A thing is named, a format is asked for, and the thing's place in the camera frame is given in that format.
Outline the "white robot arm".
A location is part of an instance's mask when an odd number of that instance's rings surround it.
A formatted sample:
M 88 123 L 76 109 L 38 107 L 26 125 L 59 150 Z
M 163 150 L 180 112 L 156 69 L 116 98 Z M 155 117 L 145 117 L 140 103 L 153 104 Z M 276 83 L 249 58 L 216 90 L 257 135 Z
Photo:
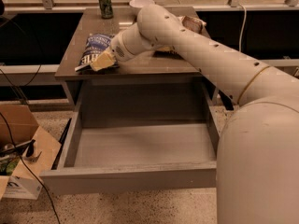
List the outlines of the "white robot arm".
M 94 71 L 169 47 L 239 106 L 217 152 L 218 224 L 299 224 L 299 80 L 143 7 L 92 63 Z

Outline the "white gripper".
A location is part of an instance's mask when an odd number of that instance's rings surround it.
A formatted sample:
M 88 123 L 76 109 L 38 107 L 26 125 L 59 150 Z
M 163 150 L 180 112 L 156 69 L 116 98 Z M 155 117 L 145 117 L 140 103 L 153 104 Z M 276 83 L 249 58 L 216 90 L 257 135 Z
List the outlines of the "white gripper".
M 140 34 L 135 23 L 114 36 L 111 40 L 110 48 L 105 49 L 90 64 L 90 67 L 97 72 L 114 65 L 116 60 L 126 62 L 145 51 L 154 50 L 155 48 L 156 45 L 154 43 Z

